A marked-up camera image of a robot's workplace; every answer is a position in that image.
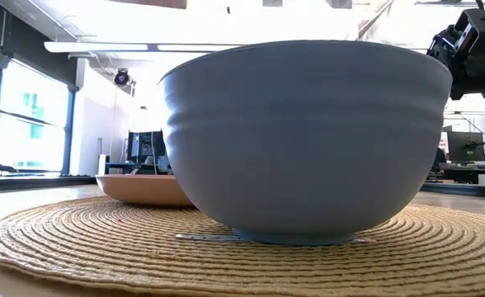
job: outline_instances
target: bowl base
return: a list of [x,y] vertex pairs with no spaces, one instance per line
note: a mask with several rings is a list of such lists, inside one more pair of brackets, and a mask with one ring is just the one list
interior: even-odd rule
[[261,243],[284,244],[293,246],[318,246],[318,245],[332,245],[339,243],[346,243],[354,239],[355,235],[285,235],[285,234],[270,234],[270,233],[256,233],[244,231],[241,229],[232,228],[232,231],[241,238],[257,241]]

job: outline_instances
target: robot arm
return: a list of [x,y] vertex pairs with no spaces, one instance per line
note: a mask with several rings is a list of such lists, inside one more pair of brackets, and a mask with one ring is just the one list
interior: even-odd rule
[[435,35],[426,54],[451,71],[453,100],[469,93],[485,97],[485,10],[464,10],[455,25]]

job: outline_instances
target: camera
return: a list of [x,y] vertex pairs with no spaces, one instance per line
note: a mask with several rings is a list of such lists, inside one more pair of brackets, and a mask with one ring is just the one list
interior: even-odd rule
[[118,87],[127,87],[132,83],[132,78],[128,74],[129,70],[127,68],[118,69],[118,73],[114,76],[114,83]]

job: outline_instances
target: gray bowl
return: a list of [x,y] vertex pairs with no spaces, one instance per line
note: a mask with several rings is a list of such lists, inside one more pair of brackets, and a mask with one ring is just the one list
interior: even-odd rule
[[301,40],[194,59],[160,83],[193,204],[267,243],[340,243],[397,214],[435,158],[452,77],[366,42]]

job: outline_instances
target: round placemat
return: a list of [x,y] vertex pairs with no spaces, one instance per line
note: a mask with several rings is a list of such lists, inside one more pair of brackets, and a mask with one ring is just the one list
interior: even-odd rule
[[337,246],[223,240],[229,235],[198,210],[66,201],[2,219],[0,264],[156,295],[485,296],[479,214],[409,205],[357,234],[369,240]]

